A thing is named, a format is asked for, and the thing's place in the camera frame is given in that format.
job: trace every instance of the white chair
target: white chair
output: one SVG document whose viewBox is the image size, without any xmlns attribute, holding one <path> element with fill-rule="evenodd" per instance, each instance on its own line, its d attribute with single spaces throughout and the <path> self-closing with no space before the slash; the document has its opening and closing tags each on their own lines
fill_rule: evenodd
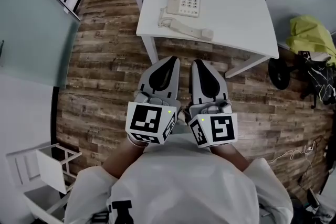
<svg viewBox="0 0 336 224">
<path fill-rule="evenodd" d="M 53 148 L 63 151 L 65 158 L 61 161 L 54 159 Z M 64 175 L 76 179 L 69 171 L 69 162 L 81 154 L 54 144 L 6 155 L 14 185 L 23 193 L 36 218 L 48 224 L 63 223 L 63 206 L 68 202 L 73 187 L 73 184 L 66 186 Z M 66 195 L 60 199 L 58 191 Z"/>
</svg>

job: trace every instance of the wooden floor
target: wooden floor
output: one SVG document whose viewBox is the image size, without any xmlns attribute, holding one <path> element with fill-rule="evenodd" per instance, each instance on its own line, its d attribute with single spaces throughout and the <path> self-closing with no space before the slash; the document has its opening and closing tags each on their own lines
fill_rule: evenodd
<svg viewBox="0 0 336 224">
<path fill-rule="evenodd" d="M 66 89 L 60 90 L 57 140 L 83 155 L 70 166 L 77 173 L 100 165 L 126 136 L 127 104 L 142 72 L 151 63 L 142 40 L 135 35 L 139 10 L 135 0 L 82 0 L 77 14 L 81 26 L 74 44 Z M 191 62 L 209 61 L 224 74 L 250 54 L 202 42 L 157 38 L 159 58 L 170 55 L 181 60 L 179 99 L 190 102 L 188 75 Z M 288 63 L 294 55 L 280 51 Z M 303 188 L 319 190 L 326 175 L 323 158 L 325 140 L 331 135 L 333 111 L 320 102 L 310 109 L 311 97 L 302 101 L 306 83 L 294 72 L 290 86 L 277 90 L 269 81 L 267 62 L 227 79 L 233 111 L 238 113 L 239 141 L 236 147 L 249 159 L 267 160 L 290 149 L 303 150 L 318 139 L 318 150 Z M 290 154 L 272 165 L 284 186 L 305 199 L 297 179 L 309 167 L 304 155 Z"/>
</svg>

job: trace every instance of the wheel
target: wheel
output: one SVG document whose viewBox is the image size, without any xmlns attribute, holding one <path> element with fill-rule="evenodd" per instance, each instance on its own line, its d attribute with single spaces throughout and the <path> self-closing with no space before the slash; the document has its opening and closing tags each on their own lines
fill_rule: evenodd
<svg viewBox="0 0 336 224">
<path fill-rule="evenodd" d="M 289 85 L 290 72 L 283 59 L 270 59 L 268 62 L 269 77 L 279 90 L 284 90 Z"/>
</svg>

